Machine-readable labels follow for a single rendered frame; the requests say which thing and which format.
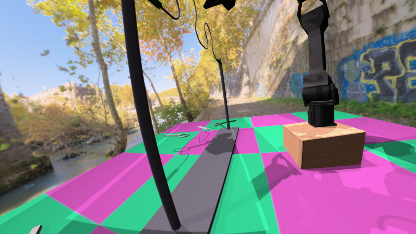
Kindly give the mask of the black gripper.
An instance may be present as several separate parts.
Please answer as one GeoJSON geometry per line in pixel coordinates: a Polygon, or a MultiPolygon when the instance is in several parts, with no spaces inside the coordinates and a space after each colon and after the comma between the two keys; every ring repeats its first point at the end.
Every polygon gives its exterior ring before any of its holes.
{"type": "Polygon", "coordinates": [[[230,9],[235,6],[235,0],[206,0],[203,7],[208,9],[220,4],[222,4],[228,11],[230,11],[230,9]]]}

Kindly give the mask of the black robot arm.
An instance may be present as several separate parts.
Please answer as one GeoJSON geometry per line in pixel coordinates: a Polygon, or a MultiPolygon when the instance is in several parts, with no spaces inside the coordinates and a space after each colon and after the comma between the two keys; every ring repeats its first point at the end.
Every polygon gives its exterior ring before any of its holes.
{"type": "Polygon", "coordinates": [[[297,16],[301,27],[308,35],[309,73],[304,75],[302,95],[307,111],[308,123],[317,128],[337,126],[334,123],[334,106],[339,105],[338,89],[326,72],[326,56],[324,46],[324,31],[328,27],[329,10],[326,0],[320,0],[323,5],[301,15],[302,4],[298,1],[297,16]],[[331,102],[317,102],[329,101],[331,102]]]}

